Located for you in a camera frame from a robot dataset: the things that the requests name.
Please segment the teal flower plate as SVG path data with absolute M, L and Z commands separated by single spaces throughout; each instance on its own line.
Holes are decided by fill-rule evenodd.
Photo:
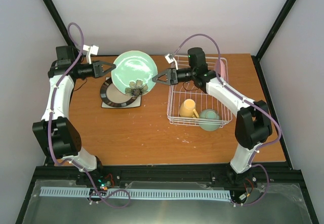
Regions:
M 112 82 L 121 93 L 129 97 L 141 97 L 156 85 L 152 78 L 157 75 L 157 66 L 144 52 L 124 52 L 113 64 L 115 69 L 111 72 Z

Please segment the white wire dish rack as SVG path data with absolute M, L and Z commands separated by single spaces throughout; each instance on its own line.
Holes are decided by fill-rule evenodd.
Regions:
M 178 62 L 178 68 L 189 67 L 188 57 L 186 55 L 175 55 L 175 59 Z M 226 79 L 228 81 L 228 68 L 227 59 L 221 57 L 226 67 Z M 218 61 L 218 57 L 206 57 L 208 69 L 214 69 L 215 63 Z M 200 114 L 205 109 L 215 110 L 220 116 L 220 128 L 232 121 L 231 111 L 223 105 L 215 97 L 204 93 L 202 90 L 197 89 L 193 81 L 180 82 L 177 85 L 172 85 L 169 88 L 168 106 L 167 106 L 167 118 L 170 124 L 184 125 L 184 126 L 199 126 L 199 119 L 180 117 L 179 108 L 186 99 L 192 99 L 196 103 L 196 111 Z

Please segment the yellow ceramic mug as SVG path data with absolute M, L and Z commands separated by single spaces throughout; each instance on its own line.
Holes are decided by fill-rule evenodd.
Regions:
M 192 99 L 186 99 L 179 108 L 179 115 L 180 117 L 199 119 L 195 101 Z

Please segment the green ceramic bowl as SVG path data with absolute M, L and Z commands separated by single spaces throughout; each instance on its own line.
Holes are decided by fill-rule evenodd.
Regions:
M 205 109 L 199 114 L 200 122 L 198 125 L 205 131 L 215 131 L 220 127 L 220 116 L 212 109 Z

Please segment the pink round plate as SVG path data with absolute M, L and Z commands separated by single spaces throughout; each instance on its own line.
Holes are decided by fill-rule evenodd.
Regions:
M 217 74 L 219 74 L 219 77 L 226 79 L 226 67 L 222 59 L 220 61 L 216 61 L 214 70 Z

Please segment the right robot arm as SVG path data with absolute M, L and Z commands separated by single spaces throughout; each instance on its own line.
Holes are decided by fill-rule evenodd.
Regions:
M 263 100 L 254 101 L 245 97 L 214 69 L 209 69 L 202 48 L 191 48 L 187 55 L 187 68 L 168 68 L 152 80 L 169 86 L 192 81 L 197 88 L 216 98 L 231 111 L 236 118 L 234 134 L 238 145 L 226 170 L 226 177 L 231 185 L 237 185 L 251 168 L 255 154 L 272 134 L 268 105 Z

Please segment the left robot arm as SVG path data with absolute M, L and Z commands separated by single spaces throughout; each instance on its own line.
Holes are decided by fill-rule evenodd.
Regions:
M 69 107 L 75 82 L 78 79 L 101 78 L 115 69 L 109 63 L 103 69 L 104 61 L 92 61 L 99 48 L 84 45 L 86 63 L 82 63 L 82 52 L 73 46 L 56 47 L 57 59 L 48 71 L 50 92 L 46 110 L 39 122 L 32 125 L 32 131 L 46 157 L 55 165 L 69 163 L 80 172 L 88 172 L 87 178 L 93 184 L 105 180 L 105 171 L 98 157 L 91 155 L 82 147 L 82 139 L 69 120 Z

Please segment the black round plate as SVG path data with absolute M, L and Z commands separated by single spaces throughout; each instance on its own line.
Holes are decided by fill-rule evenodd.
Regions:
M 105 82 L 100 88 L 100 98 L 108 97 L 113 102 L 125 102 L 129 96 L 120 92 L 113 84 L 110 77 L 106 77 Z

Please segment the white square plate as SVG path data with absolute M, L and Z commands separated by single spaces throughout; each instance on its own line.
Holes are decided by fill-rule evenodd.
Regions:
M 101 97 L 102 108 L 121 109 L 136 108 L 141 105 L 141 97 L 128 97 L 125 102 L 113 102 L 108 97 Z

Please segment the left black frame post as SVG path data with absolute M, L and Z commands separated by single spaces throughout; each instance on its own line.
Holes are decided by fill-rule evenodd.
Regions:
M 77 57 L 77 49 L 72 39 L 68 35 L 68 30 L 66 25 L 64 24 L 54 2 L 52 0 L 42 0 L 44 5 L 46 6 L 48 12 L 50 13 L 53 21 L 55 22 L 58 30 L 60 31 L 64 41 L 66 44 L 73 48 L 74 56 Z

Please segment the black frame post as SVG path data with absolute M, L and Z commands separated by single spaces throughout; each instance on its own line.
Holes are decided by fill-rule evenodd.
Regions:
M 77 49 L 72 39 L 68 35 L 68 30 L 66 25 L 64 24 L 54 2 L 52 0 L 42 0 L 44 5 L 46 6 L 48 12 L 50 13 L 53 21 L 55 22 L 58 30 L 60 31 L 64 41 L 66 44 L 73 48 L 74 56 L 77 57 Z
M 280 27 L 282 26 L 283 22 L 287 18 L 290 10 L 292 9 L 293 5 L 297 0 L 286 0 L 283 7 L 281 8 L 278 16 L 276 17 L 272 27 L 270 28 L 267 36 L 265 37 L 260 49 L 258 50 L 257 54 L 255 55 L 258 62 L 261 61 L 262 57 L 266 53 L 267 49 L 269 48 L 271 42 L 273 41 L 275 35 L 279 31 Z

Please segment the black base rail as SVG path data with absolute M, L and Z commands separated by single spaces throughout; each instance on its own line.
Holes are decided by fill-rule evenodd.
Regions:
M 140 182 L 197 182 L 214 188 L 238 190 L 256 178 L 258 184 L 296 183 L 306 186 L 300 170 L 293 170 L 286 163 L 265 163 L 237 177 L 228 178 L 226 164 L 212 165 L 165 165 L 165 166 L 105 166 L 102 172 L 91 172 L 95 185 L 113 180 L 115 186 L 124 188 L 127 183 Z

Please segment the right black frame post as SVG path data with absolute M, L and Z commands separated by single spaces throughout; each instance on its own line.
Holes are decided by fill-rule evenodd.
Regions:
M 287 18 L 290 10 L 292 9 L 293 5 L 297 0 L 286 0 L 283 7 L 281 8 L 278 16 L 276 17 L 272 27 L 270 28 L 267 36 L 265 37 L 260 49 L 258 50 L 257 54 L 255 55 L 258 62 L 261 61 L 262 57 L 266 53 L 267 49 L 269 48 L 271 42 L 273 41 L 275 35 L 279 31 L 280 27 L 282 26 L 283 22 Z

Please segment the metal base plate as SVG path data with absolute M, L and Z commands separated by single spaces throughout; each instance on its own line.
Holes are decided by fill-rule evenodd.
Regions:
M 72 187 L 73 181 L 37 181 L 23 223 L 311 223 L 297 184 L 259 184 L 239 203 L 231 199 L 211 200 L 134 200 L 98 198 L 41 197 L 41 187 Z M 197 183 L 133 182 L 129 189 L 221 190 Z

